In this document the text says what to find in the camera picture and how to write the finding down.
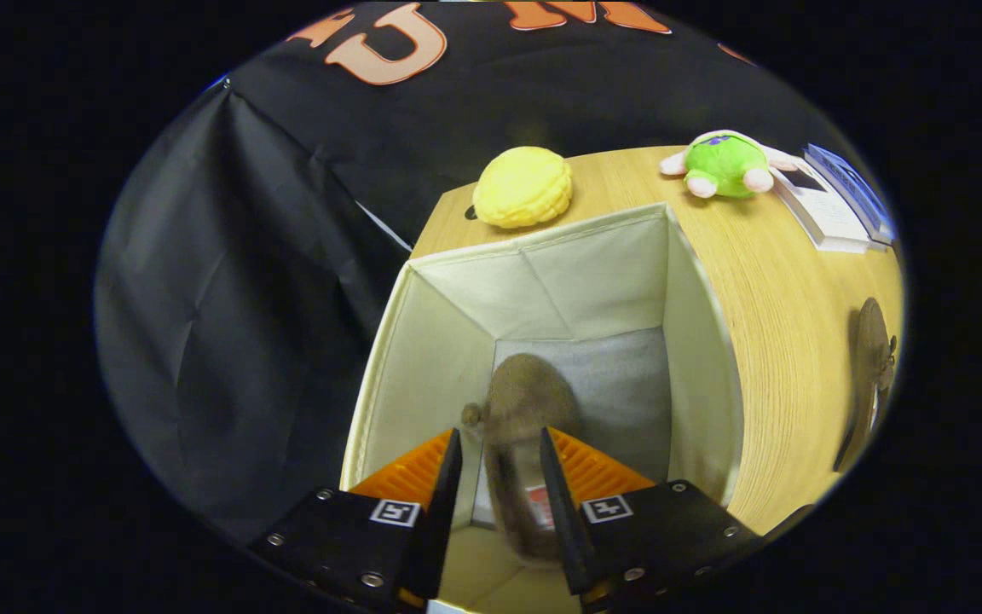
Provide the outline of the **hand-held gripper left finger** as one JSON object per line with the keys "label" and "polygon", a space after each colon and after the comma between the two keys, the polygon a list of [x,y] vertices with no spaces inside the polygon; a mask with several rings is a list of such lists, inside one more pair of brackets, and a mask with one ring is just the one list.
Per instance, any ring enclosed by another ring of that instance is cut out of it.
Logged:
{"label": "hand-held gripper left finger", "polygon": [[343,611],[428,611],[463,469],[459,429],[445,429],[356,485],[311,490],[248,552]]}

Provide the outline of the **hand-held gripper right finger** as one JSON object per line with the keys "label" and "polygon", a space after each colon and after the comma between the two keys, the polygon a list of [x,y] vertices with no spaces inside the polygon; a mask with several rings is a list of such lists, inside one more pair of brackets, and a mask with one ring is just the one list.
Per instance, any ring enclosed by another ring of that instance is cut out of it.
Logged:
{"label": "hand-held gripper right finger", "polygon": [[656,482],[560,429],[540,433],[569,593],[584,613],[673,613],[766,539],[687,479]]}

